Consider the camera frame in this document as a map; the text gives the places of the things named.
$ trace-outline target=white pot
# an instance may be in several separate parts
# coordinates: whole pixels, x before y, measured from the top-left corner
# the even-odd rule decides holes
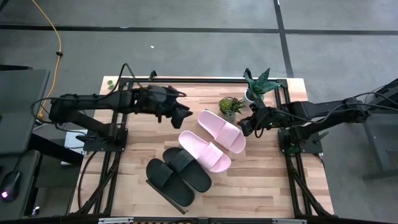
[[[248,93],[248,90],[246,90],[246,91],[243,93],[243,99],[244,99],[243,104],[244,104],[245,106],[249,107],[249,105],[252,104],[252,103],[254,103],[254,101],[249,100],[249,98],[246,96],[247,93]]]

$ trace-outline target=black cable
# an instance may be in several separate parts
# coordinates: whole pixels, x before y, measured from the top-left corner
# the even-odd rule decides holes
[[[323,168],[325,168],[325,163],[323,162],[322,157],[319,156],[319,154],[317,154],[317,153],[314,153],[313,155],[319,158],[319,160],[321,161],[321,163],[322,163],[322,165],[323,165]]]
[[[50,113],[44,108],[43,105],[40,104],[40,106],[43,108],[43,110],[49,115]]]
[[[261,128],[261,133],[260,133],[260,135],[257,135],[257,128],[256,128],[256,129],[254,130],[254,135],[255,135],[256,138],[261,138],[263,132],[264,132],[264,128]]]
[[[370,103],[347,103],[347,105],[364,105],[364,106],[371,106],[371,107],[377,107],[377,108],[382,108],[382,109],[394,110],[394,111],[398,112],[397,108],[393,108],[390,106],[383,106],[383,105],[373,105]]]
[[[83,134],[83,135],[87,135],[86,133],[84,133],[83,131],[72,131],[72,130],[67,130],[67,129],[63,129],[63,128],[60,128],[59,126],[58,126],[58,124],[55,124],[55,128],[57,129],[57,130],[60,130],[60,131],[66,131],[66,132],[71,132],[71,133],[80,133],[80,134]]]
[[[367,92],[367,93],[362,93],[362,94],[359,94],[359,95],[356,95],[356,96],[354,96],[354,98],[357,98],[357,97],[359,97],[359,96],[363,96],[363,95],[367,95],[367,96],[369,96],[369,95],[376,95],[376,96],[380,96],[380,97],[384,98],[385,100],[387,100],[387,101],[390,101],[391,103],[393,103],[393,104],[395,104],[395,105],[397,105],[397,106],[398,106],[398,103],[397,103],[397,102],[395,102],[394,100],[392,100],[392,99],[390,99],[390,98],[388,98],[388,97],[384,96],[384,95],[383,95],[383,94],[381,94],[381,93],[376,93],[375,91],[372,91],[372,92]]]
[[[81,171],[81,176],[80,176],[79,184],[77,187],[77,205],[78,205],[79,209],[81,209],[81,197],[80,197],[81,182],[82,182],[83,176],[86,172],[87,165],[90,163],[90,161],[92,160],[92,158],[95,156],[96,153],[97,153],[96,151],[92,153],[92,155],[87,159],[87,162],[86,162],[85,166],[83,167],[83,170]]]
[[[302,121],[306,121],[306,122],[309,122],[309,123],[313,123],[313,124],[321,124],[321,123],[325,122],[325,121],[330,117],[330,115],[331,115],[332,113],[337,113],[337,112],[340,113],[340,112],[345,112],[345,111],[353,110],[353,109],[347,109],[347,110],[341,110],[341,111],[335,112],[335,110],[337,110],[338,108],[341,108],[342,106],[345,106],[345,104],[338,105],[338,106],[334,107],[333,109],[331,109],[331,110],[329,111],[329,113],[328,113],[324,118],[322,118],[322,119],[320,119],[320,120],[318,120],[318,121],[312,121],[312,120],[310,120],[310,119],[301,118],[301,117],[296,116],[296,115],[294,115],[294,114],[286,113],[285,111],[275,111],[275,113],[281,113],[281,114],[284,114],[284,115],[287,115],[287,116],[291,116],[291,117],[293,117],[293,118],[296,118],[296,119],[299,119],[299,120],[302,120]]]
[[[379,87],[377,87],[377,88],[375,88],[374,90],[372,90],[372,92],[376,92],[376,91],[378,91],[378,90],[380,90],[381,88],[383,88],[383,87],[385,87],[386,85],[382,85],[382,86],[379,86]],[[366,97],[365,97],[365,103],[368,103],[368,97],[369,97],[370,95],[367,95]]]

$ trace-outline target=wooden tabletop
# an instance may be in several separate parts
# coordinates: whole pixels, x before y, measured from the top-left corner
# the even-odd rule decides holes
[[[104,77],[101,94],[108,90],[108,80],[116,81],[117,77]],[[288,78],[291,101],[306,101],[304,81],[301,78]],[[129,137],[126,150],[122,154],[119,166],[118,181],[114,194],[112,216],[134,217],[224,217],[224,218],[291,218],[294,216],[292,199],[285,157],[280,153],[277,130],[264,131],[260,139],[254,134],[247,137],[246,149],[240,154],[227,151],[198,123],[199,112],[208,109],[220,114],[218,102],[226,96],[242,98],[247,84],[224,83],[172,83],[178,91],[187,94],[178,101],[189,106],[193,115],[185,118],[180,129],[174,129],[170,119],[163,119],[158,124],[153,115],[130,114],[127,119]],[[275,105],[275,94],[266,94],[265,104]],[[109,123],[112,111],[97,110],[95,119]],[[236,120],[251,115],[249,108],[243,109],[243,115]],[[179,146],[178,135],[189,130],[206,141],[212,141],[232,160],[231,167],[219,174],[209,173],[213,185],[210,190],[196,193],[194,202],[187,207],[188,212],[182,215],[154,189],[145,183],[147,163],[152,158],[162,159],[165,149]],[[100,179],[104,153],[97,153],[83,177],[81,198],[84,203],[93,193]],[[324,208],[333,213],[328,184],[319,158],[303,154],[302,160],[308,188]],[[106,203],[108,188],[104,191],[102,209]],[[303,198],[298,190],[300,208]],[[71,212],[77,210],[77,194],[73,198]]]

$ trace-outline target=small succulent plant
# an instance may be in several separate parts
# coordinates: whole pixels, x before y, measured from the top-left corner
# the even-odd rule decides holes
[[[244,73],[244,77],[249,83],[248,90],[250,96],[248,97],[250,98],[250,100],[254,101],[258,98],[264,99],[264,94],[266,92],[274,90],[280,86],[278,83],[268,81],[269,70],[270,68],[263,72],[257,79],[257,81],[254,81],[252,78],[250,78],[246,72]]]
[[[109,89],[109,90],[113,90],[113,88],[114,88],[114,83],[113,83],[112,80],[109,80],[109,81],[108,81],[108,89]]]
[[[236,113],[233,111],[227,111],[224,114],[225,120],[232,123],[236,118]]]
[[[244,108],[243,100],[233,97],[224,97],[220,100],[218,106],[228,122],[233,122],[236,117],[235,113],[241,114],[240,109]]]

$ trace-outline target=potted plant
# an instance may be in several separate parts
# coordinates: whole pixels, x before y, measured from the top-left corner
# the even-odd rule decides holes
[[[268,91],[274,90],[278,88],[280,85],[276,82],[269,82],[269,70],[268,68],[265,72],[263,72],[260,77],[254,81],[248,75],[248,69],[246,69],[244,73],[245,79],[248,81],[249,88],[244,92],[244,104],[249,106],[254,103],[257,99],[264,99],[264,94]]]
[[[225,120],[228,122],[233,122],[236,117],[235,113],[242,114],[239,109],[244,108],[243,100],[238,100],[233,97],[224,97],[220,100],[218,106],[220,107],[220,111],[224,115]]]
[[[113,88],[114,88],[114,83],[113,83],[112,80],[109,80],[109,81],[108,81],[108,89],[109,89],[109,90],[113,90]]]

